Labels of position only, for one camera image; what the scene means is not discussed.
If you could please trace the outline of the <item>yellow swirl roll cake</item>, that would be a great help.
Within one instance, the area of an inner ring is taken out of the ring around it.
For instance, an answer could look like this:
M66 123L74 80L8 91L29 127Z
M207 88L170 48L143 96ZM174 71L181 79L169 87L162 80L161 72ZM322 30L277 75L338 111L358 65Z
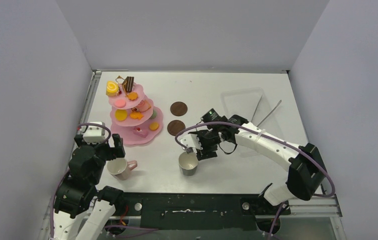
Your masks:
M105 94L108 97L115 97L121 93L119 84L115 81L107 81Z

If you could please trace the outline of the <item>black mug white inside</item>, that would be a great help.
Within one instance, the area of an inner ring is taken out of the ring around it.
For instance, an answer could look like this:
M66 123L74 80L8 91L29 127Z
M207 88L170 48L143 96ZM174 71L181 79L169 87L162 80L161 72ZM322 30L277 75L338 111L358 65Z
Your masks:
M184 176L193 176L197 171L199 160L194 152L183 152L178 158L178 164Z

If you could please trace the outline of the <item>pink round macaron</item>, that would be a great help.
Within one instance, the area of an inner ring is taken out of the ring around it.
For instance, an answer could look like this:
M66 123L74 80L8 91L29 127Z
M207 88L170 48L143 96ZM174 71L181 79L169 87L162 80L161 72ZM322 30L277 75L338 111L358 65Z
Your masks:
M114 106L116 108L124 108L125 106L127 105L127 102L124 100L124 99L117 99L115 102L114 102Z

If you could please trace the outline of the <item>metal serving tongs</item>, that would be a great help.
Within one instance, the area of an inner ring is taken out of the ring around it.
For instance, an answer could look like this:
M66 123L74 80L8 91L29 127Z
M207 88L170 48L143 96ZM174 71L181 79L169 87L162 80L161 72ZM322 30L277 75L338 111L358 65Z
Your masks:
M277 110L281 103L282 100L280 99L274 106L271 106L266 95L261 95L254 108L250 121L257 127L260 127Z

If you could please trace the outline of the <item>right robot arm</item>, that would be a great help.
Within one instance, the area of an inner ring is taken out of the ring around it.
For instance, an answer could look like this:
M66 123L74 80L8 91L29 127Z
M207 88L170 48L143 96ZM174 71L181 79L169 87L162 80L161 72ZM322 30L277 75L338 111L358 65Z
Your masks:
M327 177L323 158L314 144L287 142L236 114L227 118L211 109L199 124L186 128L183 134L180 145L186 151L194 151L199 161L215 158L219 144L228 142L253 150L285 170L284 183L271 183L260 194L258 207L266 214L289 199L309 201Z

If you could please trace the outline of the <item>orange scalloped cookie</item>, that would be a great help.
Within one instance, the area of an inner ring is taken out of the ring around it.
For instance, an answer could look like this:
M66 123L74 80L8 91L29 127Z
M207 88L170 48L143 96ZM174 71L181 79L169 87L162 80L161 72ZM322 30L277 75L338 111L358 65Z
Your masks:
M137 92L132 91L132 92L127 93L127 94L126 94L126 97L127 97L130 101L135 101L135 100L138 99L139 95L138 95Z

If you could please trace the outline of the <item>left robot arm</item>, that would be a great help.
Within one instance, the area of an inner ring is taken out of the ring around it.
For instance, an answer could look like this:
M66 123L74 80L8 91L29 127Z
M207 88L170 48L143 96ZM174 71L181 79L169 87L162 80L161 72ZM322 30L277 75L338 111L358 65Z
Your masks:
M96 188L106 163L125 156L123 139L117 133L111 137L113 146L108 141L87 143L83 135L75 136L77 147L68 163L69 170L54 195L52 240L95 240L111 216L127 209L123 190Z

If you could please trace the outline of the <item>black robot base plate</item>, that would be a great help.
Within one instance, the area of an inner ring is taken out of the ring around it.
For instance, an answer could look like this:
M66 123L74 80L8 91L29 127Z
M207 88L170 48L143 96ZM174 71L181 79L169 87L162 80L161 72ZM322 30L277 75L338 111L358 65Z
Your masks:
M125 192L123 200L108 229L138 220L142 229L254 231L258 224L270 227L275 215L291 213L287 202L280 208L258 194Z

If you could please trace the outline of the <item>orange flower cookie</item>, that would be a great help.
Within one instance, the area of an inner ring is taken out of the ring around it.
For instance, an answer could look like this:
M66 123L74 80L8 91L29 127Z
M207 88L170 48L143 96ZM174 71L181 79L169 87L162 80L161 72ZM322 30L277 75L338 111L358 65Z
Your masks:
M138 112L138 111L133 111L129 114L129 117L133 120L138 120L140 121L144 115L141 113L141 112Z

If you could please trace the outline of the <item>chocolate layered cake slice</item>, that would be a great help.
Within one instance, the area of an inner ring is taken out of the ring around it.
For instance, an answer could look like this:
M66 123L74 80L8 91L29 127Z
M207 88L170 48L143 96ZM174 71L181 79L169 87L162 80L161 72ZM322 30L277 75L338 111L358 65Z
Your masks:
M133 91L133 86L134 86L134 76L127 76L123 82L122 82L122 87L126 93L131 93Z

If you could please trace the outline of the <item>dark wooden coaster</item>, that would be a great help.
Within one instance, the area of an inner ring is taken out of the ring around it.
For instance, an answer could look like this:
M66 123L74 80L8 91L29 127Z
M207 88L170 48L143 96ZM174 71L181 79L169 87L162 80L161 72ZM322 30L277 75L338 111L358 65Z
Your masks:
M188 106L182 101L176 101L170 106L170 112L177 117L185 115L187 111Z
M167 125L167 132L172 135L176 136L180 131L184 130L186 125L181 120L172 120Z

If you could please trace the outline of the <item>yellow round cake slice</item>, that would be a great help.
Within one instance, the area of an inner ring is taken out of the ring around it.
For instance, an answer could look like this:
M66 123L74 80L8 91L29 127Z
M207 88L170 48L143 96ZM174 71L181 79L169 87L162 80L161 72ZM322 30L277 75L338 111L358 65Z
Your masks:
M117 121L125 121L128 117L128 112L126 109L117 109L114 113L114 117Z

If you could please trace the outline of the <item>pink green cube cake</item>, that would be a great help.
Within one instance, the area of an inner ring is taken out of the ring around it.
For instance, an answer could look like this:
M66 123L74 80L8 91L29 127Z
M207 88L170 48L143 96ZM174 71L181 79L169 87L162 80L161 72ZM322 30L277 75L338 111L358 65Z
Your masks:
M146 138L148 136L148 132L140 127L134 127L132 133L139 138Z

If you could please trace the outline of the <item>orange round macaron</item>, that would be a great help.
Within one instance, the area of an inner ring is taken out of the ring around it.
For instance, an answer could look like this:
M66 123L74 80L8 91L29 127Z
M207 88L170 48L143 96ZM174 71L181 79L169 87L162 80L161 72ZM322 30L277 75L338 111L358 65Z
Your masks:
M152 122L150 125L149 125L149 129L151 131L156 131L158 128L160 127L160 124L158 122Z

